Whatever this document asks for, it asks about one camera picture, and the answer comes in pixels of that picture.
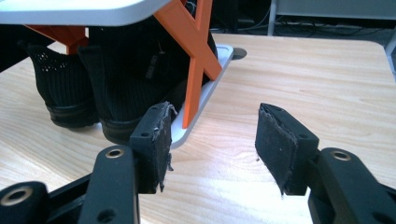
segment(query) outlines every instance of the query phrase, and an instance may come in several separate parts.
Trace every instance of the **floor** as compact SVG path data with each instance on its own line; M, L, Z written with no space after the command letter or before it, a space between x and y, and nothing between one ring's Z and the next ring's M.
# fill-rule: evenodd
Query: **floor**
M243 35L267 35L267 24L242 24L245 28L239 28L238 34ZM280 18L278 19L274 31L275 36L294 36L306 38L328 38L328 39L354 39L354 40L368 40L374 41L385 47L396 32L392 24L388 27L378 27L375 24L357 25L347 22L332 22L327 23L321 20L312 18L295 19L295 18ZM229 33L227 30L221 28L214 28L212 32L215 33ZM396 80L396 73L394 66L396 65L396 50L394 50L389 58L389 66L393 71Z

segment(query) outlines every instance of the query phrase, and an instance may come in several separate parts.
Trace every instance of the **bolt hole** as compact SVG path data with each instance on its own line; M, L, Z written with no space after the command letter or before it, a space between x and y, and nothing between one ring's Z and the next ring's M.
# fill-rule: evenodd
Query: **bolt hole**
M100 223L108 223L111 222L114 217L116 216L116 213L114 212L113 209L106 209L104 211L102 211L101 213L99 213L98 216L98 222Z
M385 214L382 214L382 213L374 212L373 217L375 218L375 220L377 220L380 223L384 223L384 224L394 224L395 223L395 221L391 217L389 217Z
M149 137L149 133L141 133L140 134L142 137Z
M240 60L245 58L248 53L244 49L234 48L233 49L233 60Z
M347 155L345 152L341 151L333 151L332 156L335 157L337 160L340 161L350 161L350 156Z
M2 199L0 204L3 206L12 206L28 199L33 193L32 188L23 186L10 191Z
M112 150L108 151L106 153L106 157L108 157L109 159L115 159L115 158L122 156L123 153L124 153L124 150L116 148L116 149L112 149Z

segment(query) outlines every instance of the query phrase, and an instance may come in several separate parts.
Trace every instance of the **black shoe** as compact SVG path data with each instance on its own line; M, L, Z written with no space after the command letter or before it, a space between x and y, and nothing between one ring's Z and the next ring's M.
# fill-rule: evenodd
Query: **black shoe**
M79 48L78 55L90 75L103 133L116 144L127 144L147 110L152 105L163 102L170 92L178 91L178 84L185 79L173 85L164 85L166 82L162 78L139 76L122 66L112 50L98 46Z
M37 90L51 120L65 128L99 122L88 73L78 55L63 55L47 47L28 45Z

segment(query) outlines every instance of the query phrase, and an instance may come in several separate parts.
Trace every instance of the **wooden table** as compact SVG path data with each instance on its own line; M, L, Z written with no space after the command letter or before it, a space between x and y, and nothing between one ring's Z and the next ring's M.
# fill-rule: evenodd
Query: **wooden table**
M140 195L142 223L309 223L307 197L281 197L254 147L260 103L288 110L319 148L358 155L396 188L396 86L370 42L215 35L247 51L232 61L186 143L172 151L163 193ZM55 49L64 50L58 45ZM112 146L100 129L50 121L30 60L0 74L0 189L38 180L54 190Z

